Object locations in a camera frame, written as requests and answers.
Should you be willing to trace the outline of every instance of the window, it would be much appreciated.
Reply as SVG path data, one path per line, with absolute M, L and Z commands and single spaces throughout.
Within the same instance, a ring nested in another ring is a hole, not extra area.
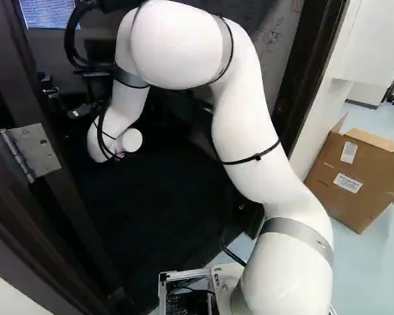
M 74 9 L 74 0 L 19 0 L 19 3 L 28 29 L 66 28 Z

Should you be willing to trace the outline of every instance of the wire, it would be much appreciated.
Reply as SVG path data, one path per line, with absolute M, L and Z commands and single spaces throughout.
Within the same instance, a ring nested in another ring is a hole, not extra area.
M 193 288 L 191 288 L 191 287 L 176 287 L 176 288 L 175 288 L 176 291 L 182 290 L 182 289 L 187 289 L 187 290 L 190 290 L 190 291 L 193 291 L 193 292 L 206 292 L 207 294 L 212 294 L 212 295 L 216 296 L 216 293 L 214 293 L 213 291 L 210 291 L 210 290 L 206 290 L 206 289 L 199 290 L 199 289 L 193 289 Z M 170 299 L 170 298 L 169 298 L 169 297 L 172 297 L 172 296 L 174 295 L 175 292 L 173 292 L 173 290 L 171 290 L 171 291 L 167 294 L 167 296 L 166 296 L 166 297 L 167 297 L 166 301 L 167 301 L 169 304 L 174 304 L 174 303 L 177 303 L 177 302 L 178 302 L 178 300 L 173 300 L 173 299 Z
M 102 128 L 104 125 L 104 119 L 107 109 L 108 109 L 108 105 L 105 105 L 98 118 L 98 126 L 97 126 L 98 146 L 104 157 L 106 157 L 106 159 L 114 159 L 116 161 L 119 161 L 120 158 L 117 156 L 117 154 L 114 154 L 113 152 L 110 151 L 110 149 L 108 149 L 103 138 L 104 131 L 102 130 Z
M 100 64 L 82 57 L 75 46 L 76 27 L 79 21 L 87 12 L 98 7 L 99 4 L 95 0 L 80 1 L 75 6 L 67 22 L 66 30 L 64 31 L 64 50 L 66 51 L 67 59 L 75 68 L 82 70 L 109 70 L 113 68 L 112 64 Z

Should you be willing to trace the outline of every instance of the light blue floor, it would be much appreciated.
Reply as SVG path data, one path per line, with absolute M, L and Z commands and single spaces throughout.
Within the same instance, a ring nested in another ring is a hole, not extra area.
M 385 105 L 378 110 L 370 110 L 345 104 L 341 115 L 346 112 L 349 115 L 341 130 L 343 133 L 356 127 L 394 140 L 394 106 Z M 334 219 L 332 224 L 332 304 L 337 314 L 394 315 L 394 205 L 390 205 L 361 235 Z M 229 249 L 247 261 L 254 244 L 253 240 L 242 234 L 229 245 Z M 232 260 L 220 253 L 209 266 L 229 262 Z

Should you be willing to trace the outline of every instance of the door hinge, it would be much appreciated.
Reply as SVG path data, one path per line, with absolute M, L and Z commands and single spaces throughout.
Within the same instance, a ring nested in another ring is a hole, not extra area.
M 0 152 L 9 168 L 24 183 L 61 169 L 42 124 L 0 129 Z

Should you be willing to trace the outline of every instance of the black mat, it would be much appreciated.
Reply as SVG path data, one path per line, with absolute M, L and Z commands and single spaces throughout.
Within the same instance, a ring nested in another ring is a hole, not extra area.
M 158 303 L 158 274 L 201 268 L 220 252 L 230 217 L 230 180 L 223 166 L 191 144 L 178 121 L 141 119 L 144 143 L 119 162 L 95 163 L 84 146 L 89 123 L 76 125 L 66 157 L 88 211 L 124 287 L 128 314 Z M 243 231 L 229 225 L 226 241 Z

